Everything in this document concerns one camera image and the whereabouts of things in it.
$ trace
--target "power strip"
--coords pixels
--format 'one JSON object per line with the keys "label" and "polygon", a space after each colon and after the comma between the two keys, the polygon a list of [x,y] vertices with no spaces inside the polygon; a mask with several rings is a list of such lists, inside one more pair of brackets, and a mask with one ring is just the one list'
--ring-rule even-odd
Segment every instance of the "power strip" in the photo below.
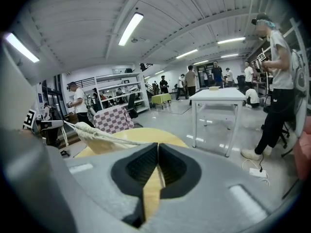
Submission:
{"label": "power strip", "polygon": [[250,168],[249,173],[251,175],[259,177],[259,178],[267,178],[266,170],[262,170],[262,172],[260,172],[259,169],[257,169],[257,168]]}

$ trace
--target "jeans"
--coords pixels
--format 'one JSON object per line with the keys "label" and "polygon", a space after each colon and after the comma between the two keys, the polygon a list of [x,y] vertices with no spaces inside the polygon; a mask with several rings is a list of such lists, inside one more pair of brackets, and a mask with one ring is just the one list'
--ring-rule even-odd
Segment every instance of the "jeans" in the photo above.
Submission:
{"label": "jeans", "polygon": [[181,87],[181,88],[178,87],[178,88],[177,88],[177,96],[176,96],[176,99],[179,98],[180,91],[182,91],[182,92],[184,93],[185,97],[187,98],[187,93],[186,93],[185,89],[184,89],[183,87]]}
{"label": "jeans", "polygon": [[190,86],[190,87],[188,87],[188,92],[189,92],[189,97],[191,97],[192,95],[194,95],[194,94],[195,94],[195,86]]}
{"label": "jeans", "polygon": [[248,86],[249,88],[253,89],[252,82],[245,82],[245,86]]}
{"label": "jeans", "polygon": [[220,86],[220,88],[223,88],[224,84],[222,81],[216,81],[216,86]]}
{"label": "jeans", "polygon": [[256,108],[256,107],[259,106],[259,103],[251,103],[251,98],[250,97],[248,97],[248,99],[247,99],[247,104],[251,105],[252,108]]}
{"label": "jeans", "polygon": [[284,122],[294,119],[294,90],[274,89],[271,106],[264,122],[261,140],[255,148],[256,154],[262,154],[269,145],[274,148],[283,129]]}
{"label": "jeans", "polygon": [[77,113],[79,122],[85,122],[87,125],[91,126],[92,128],[95,128],[94,125],[88,120],[87,112],[80,112]]}

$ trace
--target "yellow object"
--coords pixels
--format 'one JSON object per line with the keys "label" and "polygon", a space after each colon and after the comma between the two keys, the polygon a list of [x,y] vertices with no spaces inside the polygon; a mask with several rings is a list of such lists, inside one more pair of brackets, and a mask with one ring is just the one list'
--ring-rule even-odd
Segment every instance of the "yellow object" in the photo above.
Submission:
{"label": "yellow object", "polygon": [[[138,129],[125,130],[114,133],[113,136],[120,139],[126,139],[136,142],[150,142],[150,143],[157,142],[157,143],[172,144],[185,148],[188,147],[177,136],[163,130],[152,128],[138,128]],[[105,148],[102,153],[107,152],[108,152],[107,148]],[[82,150],[81,153],[76,155],[76,157],[85,157],[91,155],[96,155],[96,153],[94,153],[91,148],[86,147],[84,150]],[[160,201],[160,190],[164,187],[165,184],[164,179],[162,177],[162,172],[160,167],[157,166],[143,189],[143,202],[146,220],[158,209]]]}
{"label": "yellow object", "polygon": [[209,88],[210,91],[218,91],[219,90],[219,87],[218,86],[211,86]]}
{"label": "yellow object", "polygon": [[162,93],[151,97],[151,103],[162,104],[165,101],[172,100],[169,93]]}

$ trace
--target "sign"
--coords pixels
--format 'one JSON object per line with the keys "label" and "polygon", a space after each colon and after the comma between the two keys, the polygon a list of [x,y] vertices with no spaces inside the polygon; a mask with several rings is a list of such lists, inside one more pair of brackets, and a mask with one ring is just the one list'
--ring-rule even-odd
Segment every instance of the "sign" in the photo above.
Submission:
{"label": "sign", "polygon": [[36,114],[36,112],[34,110],[30,109],[26,118],[25,118],[23,125],[32,129],[33,125],[34,125],[34,121],[35,121],[35,114]]}
{"label": "sign", "polygon": [[264,61],[266,59],[266,56],[262,52],[260,55],[257,56],[259,60]]}

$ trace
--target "white sneaker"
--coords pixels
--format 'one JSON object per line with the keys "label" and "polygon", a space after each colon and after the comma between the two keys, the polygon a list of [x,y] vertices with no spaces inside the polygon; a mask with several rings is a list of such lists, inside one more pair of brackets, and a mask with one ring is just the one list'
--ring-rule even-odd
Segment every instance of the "white sneaker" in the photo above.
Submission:
{"label": "white sneaker", "polygon": [[259,161],[261,159],[261,154],[256,154],[255,150],[242,150],[241,155],[246,159],[250,159],[253,161]]}
{"label": "white sneaker", "polygon": [[266,146],[266,148],[263,151],[263,154],[266,155],[266,156],[270,156],[271,152],[272,152],[272,147]]}

